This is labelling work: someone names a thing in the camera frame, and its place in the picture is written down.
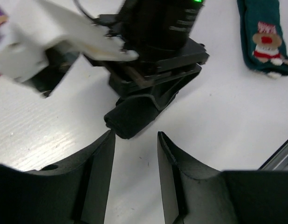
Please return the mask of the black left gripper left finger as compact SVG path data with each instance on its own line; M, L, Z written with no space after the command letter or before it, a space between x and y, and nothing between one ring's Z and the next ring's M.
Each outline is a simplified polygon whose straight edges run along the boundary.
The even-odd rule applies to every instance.
M115 142L109 130L41 170L0 164L0 224L104 223Z

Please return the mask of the black sock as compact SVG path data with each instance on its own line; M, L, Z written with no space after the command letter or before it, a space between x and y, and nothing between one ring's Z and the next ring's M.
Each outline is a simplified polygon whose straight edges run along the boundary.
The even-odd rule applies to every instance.
M116 112L115 107L104 116L104 121L120 138L128 140L146 128L160 113L160 110Z

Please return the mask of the teal christmas sock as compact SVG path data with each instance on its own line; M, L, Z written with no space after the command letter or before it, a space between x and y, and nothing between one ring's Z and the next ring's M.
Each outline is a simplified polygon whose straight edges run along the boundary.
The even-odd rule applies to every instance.
M237 0L245 65L271 78L288 76L278 0Z

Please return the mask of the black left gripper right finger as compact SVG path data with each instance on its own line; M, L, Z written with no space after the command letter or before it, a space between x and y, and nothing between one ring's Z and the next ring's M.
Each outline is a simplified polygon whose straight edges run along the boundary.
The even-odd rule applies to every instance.
M167 224L288 224L288 171L218 171L158 133Z

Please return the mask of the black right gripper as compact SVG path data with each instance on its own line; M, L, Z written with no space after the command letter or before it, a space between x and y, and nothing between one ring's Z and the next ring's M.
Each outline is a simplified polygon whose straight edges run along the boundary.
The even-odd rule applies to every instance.
M117 14L102 14L111 33L123 38L124 50L138 53L129 63L103 64L119 77L126 92L144 84L165 81L153 88L153 99L145 95L119 97L116 112L165 109L176 94L201 72L209 55L205 47L189 35L203 7L201 0L126 0ZM192 69L184 76L168 81L175 72Z

